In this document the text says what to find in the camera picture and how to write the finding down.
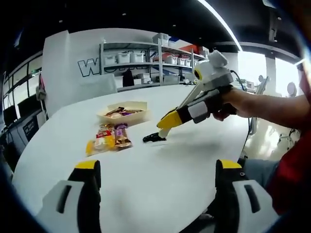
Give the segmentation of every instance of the ceiling light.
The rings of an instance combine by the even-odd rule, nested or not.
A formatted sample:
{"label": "ceiling light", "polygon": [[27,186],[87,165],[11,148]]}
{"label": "ceiling light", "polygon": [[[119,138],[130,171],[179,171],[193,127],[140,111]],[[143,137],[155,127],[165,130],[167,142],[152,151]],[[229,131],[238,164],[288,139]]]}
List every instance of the ceiling light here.
{"label": "ceiling light", "polygon": [[299,64],[301,64],[301,63],[303,63],[305,60],[306,60],[305,58],[304,58],[304,59],[302,59],[302,60],[300,60],[299,62],[295,63],[295,64],[294,64],[294,66],[297,66],[297,65],[299,65]]}
{"label": "ceiling light", "polygon": [[236,43],[239,50],[243,51],[241,45],[239,44],[239,42],[238,42],[237,38],[235,37],[235,35],[233,34],[232,30],[229,28],[229,26],[224,21],[224,19],[217,13],[217,11],[215,11],[215,9],[210,4],[208,4],[205,0],[197,0],[197,1],[200,2],[202,5],[204,5],[219,20],[219,22],[221,22],[223,27],[227,30],[227,32],[230,34],[233,41]]}

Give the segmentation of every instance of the white table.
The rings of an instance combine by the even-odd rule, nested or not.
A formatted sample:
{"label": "white table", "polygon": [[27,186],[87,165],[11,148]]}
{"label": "white table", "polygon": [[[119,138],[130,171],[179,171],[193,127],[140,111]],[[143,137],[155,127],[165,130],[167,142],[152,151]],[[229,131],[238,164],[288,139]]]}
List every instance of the white table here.
{"label": "white table", "polygon": [[[36,133],[15,170],[13,185],[36,215],[42,198],[66,180],[82,160],[101,162],[100,224],[109,233],[177,233],[214,199],[217,159],[237,161],[248,131],[246,118],[213,117],[171,130],[167,141],[143,144],[156,124],[178,106],[192,86],[145,88],[86,100],[62,108]],[[125,100],[148,102],[152,120],[127,130],[133,147],[86,158],[85,148],[98,130],[96,113]]]}

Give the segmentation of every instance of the snack box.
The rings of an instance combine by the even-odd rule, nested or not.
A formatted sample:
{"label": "snack box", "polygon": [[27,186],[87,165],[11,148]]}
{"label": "snack box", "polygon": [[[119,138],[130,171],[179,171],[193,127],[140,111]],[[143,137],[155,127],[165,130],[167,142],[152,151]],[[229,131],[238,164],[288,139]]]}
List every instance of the snack box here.
{"label": "snack box", "polygon": [[[118,108],[124,107],[126,110],[142,110],[141,112],[134,113],[127,116],[121,116],[118,118],[111,118],[109,116],[105,116],[108,112]],[[127,123],[129,125],[136,124],[139,121],[144,121],[145,117],[147,116],[148,109],[147,109],[147,102],[142,101],[126,101],[126,102],[119,102],[115,104],[111,104],[107,106],[105,109],[99,111],[97,116],[100,118],[102,123],[110,123],[110,124],[121,124]]]}

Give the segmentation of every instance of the hand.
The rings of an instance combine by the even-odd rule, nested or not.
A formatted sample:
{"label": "hand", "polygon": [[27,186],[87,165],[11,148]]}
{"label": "hand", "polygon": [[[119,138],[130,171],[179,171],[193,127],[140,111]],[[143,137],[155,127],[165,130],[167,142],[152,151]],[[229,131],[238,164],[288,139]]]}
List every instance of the hand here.
{"label": "hand", "polygon": [[[238,89],[232,89],[223,96],[224,103],[230,103],[233,107],[237,109],[237,115],[240,117],[253,117],[252,114],[252,102],[256,98],[256,95],[249,94],[245,91]],[[223,109],[217,113],[213,113],[216,120],[223,121],[230,114]]]}

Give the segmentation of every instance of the ceiling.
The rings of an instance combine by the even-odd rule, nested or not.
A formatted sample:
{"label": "ceiling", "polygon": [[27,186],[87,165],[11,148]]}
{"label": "ceiling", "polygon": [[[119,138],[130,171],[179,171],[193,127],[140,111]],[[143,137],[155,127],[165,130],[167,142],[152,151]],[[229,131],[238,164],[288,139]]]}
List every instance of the ceiling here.
{"label": "ceiling", "polygon": [[[285,18],[277,23],[277,42],[269,41],[271,17],[275,19],[278,14],[262,0],[208,2],[239,41],[272,45],[299,56],[294,28]],[[232,41],[220,22],[196,0],[29,0],[6,4],[2,9],[7,15],[1,16],[1,21],[7,23],[2,24],[5,42],[0,46],[0,62],[8,72],[42,50],[47,36],[63,30],[72,33],[95,28],[134,28],[167,33],[206,47],[213,42]]]}

